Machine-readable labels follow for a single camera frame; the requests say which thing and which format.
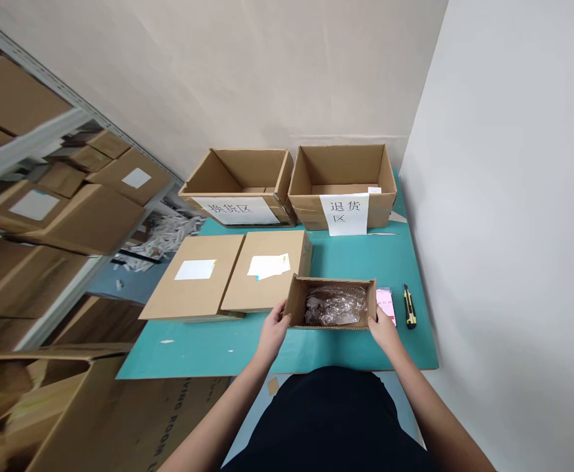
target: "paper sign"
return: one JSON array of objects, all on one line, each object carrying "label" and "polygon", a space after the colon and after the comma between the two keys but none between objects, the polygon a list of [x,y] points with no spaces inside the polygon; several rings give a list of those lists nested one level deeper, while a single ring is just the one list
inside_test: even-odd
[{"label": "paper sign", "polygon": [[139,188],[149,179],[151,179],[151,175],[137,167],[132,172],[127,174],[125,178],[121,180],[121,182],[128,184],[130,187]]},{"label": "paper sign", "polygon": [[174,277],[175,280],[210,279],[216,259],[184,261]]},{"label": "paper sign", "polygon": [[42,221],[59,202],[59,199],[51,195],[38,190],[30,190],[10,208],[10,211],[25,218]]},{"label": "paper sign", "polygon": [[194,197],[193,200],[223,224],[278,224],[263,197]]},{"label": "paper sign", "polygon": [[331,236],[364,235],[368,226],[367,193],[320,195]]}]

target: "open cardboard box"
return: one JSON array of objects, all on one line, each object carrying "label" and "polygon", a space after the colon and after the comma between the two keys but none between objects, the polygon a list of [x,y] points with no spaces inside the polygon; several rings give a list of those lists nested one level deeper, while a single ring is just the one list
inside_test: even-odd
[{"label": "open cardboard box", "polygon": [[[357,285],[366,289],[367,315],[361,316],[357,323],[341,324],[338,326],[311,326],[305,324],[305,309],[307,295],[310,289],[322,285],[351,286]],[[377,319],[377,279],[361,281],[350,279],[320,279],[318,277],[292,277],[289,295],[285,305],[285,313],[292,314],[290,328],[298,329],[332,329],[332,330],[367,330],[368,317]]]},{"label": "open cardboard box", "polygon": [[[293,168],[292,156],[286,149],[211,149],[178,195],[226,227],[295,226],[296,215],[287,196]],[[222,222],[219,213],[206,210],[194,200],[196,197],[261,197],[278,222]]]},{"label": "open cardboard box", "polygon": [[[370,193],[369,187],[381,193]],[[298,148],[288,194],[307,230],[328,230],[319,195],[349,193],[370,194],[368,227],[387,226],[397,191],[385,144]]]}]

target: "sticky note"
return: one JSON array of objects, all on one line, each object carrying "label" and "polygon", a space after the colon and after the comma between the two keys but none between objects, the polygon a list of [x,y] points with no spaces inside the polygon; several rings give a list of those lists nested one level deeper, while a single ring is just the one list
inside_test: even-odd
[{"label": "sticky note", "polygon": [[216,259],[189,260],[184,261],[180,266],[175,280],[200,280],[210,279],[213,269],[217,263]]}]

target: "teal table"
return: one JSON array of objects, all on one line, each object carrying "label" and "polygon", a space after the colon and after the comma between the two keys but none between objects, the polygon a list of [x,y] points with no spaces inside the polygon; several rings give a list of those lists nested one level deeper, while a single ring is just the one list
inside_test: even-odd
[{"label": "teal table", "polygon": [[[394,175],[398,182],[396,170]],[[400,186],[394,212],[407,216]],[[288,229],[303,229],[303,226]],[[207,220],[201,235],[248,231],[268,229],[225,229],[215,221]],[[378,286],[390,287],[403,344],[420,369],[438,368],[431,322],[408,224],[390,221],[386,228],[369,229],[368,233],[365,236],[330,237],[327,231],[309,231],[313,242],[311,276],[376,278]],[[410,288],[418,319],[414,330],[405,327],[404,283]],[[253,313],[241,321],[219,323],[149,321],[117,378],[236,376],[254,354],[266,315]],[[328,365],[358,370],[392,370],[370,331],[287,330],[271,372],[302,373]]]}]

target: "shelf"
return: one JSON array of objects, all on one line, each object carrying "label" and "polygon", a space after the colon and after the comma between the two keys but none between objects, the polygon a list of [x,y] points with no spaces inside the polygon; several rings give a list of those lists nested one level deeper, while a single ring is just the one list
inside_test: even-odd
[{"label": "shelf", "polygon": [[[147,217],[147,215],[156,207],[157,203],[164,198],[173,185],[174,183],[172,182],[145,205],[145,217]],[[125,241],[127,241],[142,224],[143,220],[137,223],[132,231],[128,233],[123,242],[125,243]],[[112,259],[113,256],[89,257],[81,270],[75,275],[71,283],[66,286],[64,291],[49,307],[47,312],[36,321],[28,333],[16,345],[14,350],[20,351],[23,349],[36,349],[37,347],[40,347],[53,330],[62,322],[71,308],[73,308],[73,306],[79,301],[81,296],[86,293],[86,290],[90,286],[90,282],[95,278],[95,276],[97,276],[101,269],[110,263]]]},{"label": "shelf", "polygon": [[61,138],[77,127],[89,122],[92,118],[78,108],[47,121],[29,133],[13,139],[0,147],[0,176],[10,167],[43,149],[51,142]]}]

